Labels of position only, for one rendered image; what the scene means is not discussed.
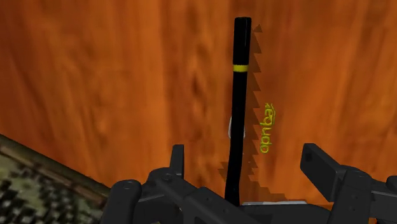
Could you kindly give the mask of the orange wooden table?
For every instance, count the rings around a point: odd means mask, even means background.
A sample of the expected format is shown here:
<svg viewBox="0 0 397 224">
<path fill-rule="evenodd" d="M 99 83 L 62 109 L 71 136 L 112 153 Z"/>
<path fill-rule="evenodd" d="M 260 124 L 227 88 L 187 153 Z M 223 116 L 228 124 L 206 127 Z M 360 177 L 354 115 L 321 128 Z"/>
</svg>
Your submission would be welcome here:
<svg viewBox="0 0 397 224">
<path fill-rule="evenodd" d="M 0 0 L 0 134 L 106 185 L 185 146 L 225 191 L 233 21 L 254 33 L 241 201 L 324 204 L 302 145 L 397 174 L 397 0 Z"/>
</svg>

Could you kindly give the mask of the black pen with yellow band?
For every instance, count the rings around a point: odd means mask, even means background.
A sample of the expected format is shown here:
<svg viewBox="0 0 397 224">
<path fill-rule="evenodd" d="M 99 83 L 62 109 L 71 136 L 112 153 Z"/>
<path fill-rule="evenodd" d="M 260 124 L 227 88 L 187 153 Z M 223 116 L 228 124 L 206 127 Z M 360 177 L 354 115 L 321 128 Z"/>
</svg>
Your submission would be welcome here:
<svg viewBox="0 0 397 224">
<path fill-rule="evenodd" d="M 230 152 L 226 174 L 225 199 L 240 205 L 239 183 L 242 169 L 247 74 L 251 41 L 251 18 L 237 17 L 233 30 L 232 114 Z"/>
</svg>

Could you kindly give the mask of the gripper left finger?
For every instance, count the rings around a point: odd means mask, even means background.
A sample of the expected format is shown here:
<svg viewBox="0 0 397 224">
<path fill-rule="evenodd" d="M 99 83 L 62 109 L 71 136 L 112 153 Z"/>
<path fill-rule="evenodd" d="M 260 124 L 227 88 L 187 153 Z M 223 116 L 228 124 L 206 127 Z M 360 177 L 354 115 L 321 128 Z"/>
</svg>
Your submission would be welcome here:
<svg viewBox="0 0 397 224">
<path fill-rule="evenodd" d="M 153 202 L 165 197 L 171 207 L 177 206 L 183 215 L 183 224 L 258 224 L 250 215 L 229 203 L 206 187 L 196 188 L 183 179 L 184 146 L 172 147 L 170 165 L 150 172 L 147 182 L 155 194 L 142 197 L 143 187 L 134 179 L 115 183 L 110 190 L 100 224 L 134 224 L 134 212 L 140 202 Z"/>
</svg>

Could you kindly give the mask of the green patterned rug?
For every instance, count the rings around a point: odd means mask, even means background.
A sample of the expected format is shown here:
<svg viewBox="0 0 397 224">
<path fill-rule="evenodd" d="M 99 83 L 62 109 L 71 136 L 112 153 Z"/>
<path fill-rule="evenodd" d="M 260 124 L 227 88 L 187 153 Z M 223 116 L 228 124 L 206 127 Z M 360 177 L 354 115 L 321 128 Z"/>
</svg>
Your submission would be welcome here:
<svg viewBox="0 0 397 224">
<path fill-rule="evenodd" d="M 109 191 L 0 134 L 0 224 L 99 224 Z"/>
</svg>

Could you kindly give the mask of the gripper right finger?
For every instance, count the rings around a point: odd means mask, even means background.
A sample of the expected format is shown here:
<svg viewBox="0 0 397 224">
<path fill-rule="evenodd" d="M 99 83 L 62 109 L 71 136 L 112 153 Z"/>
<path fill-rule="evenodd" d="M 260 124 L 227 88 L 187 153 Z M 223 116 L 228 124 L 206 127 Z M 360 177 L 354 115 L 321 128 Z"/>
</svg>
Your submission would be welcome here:
<svg viewBox="0 0 397 224">
<path fill-rule="evenodd" d="M 323 197 L 332 202 L 327 224 L 397 224 L 397 175 L 385 182 L 341 165 L 314 143 L 303 145 L 300 168 Z"/>
</svg>

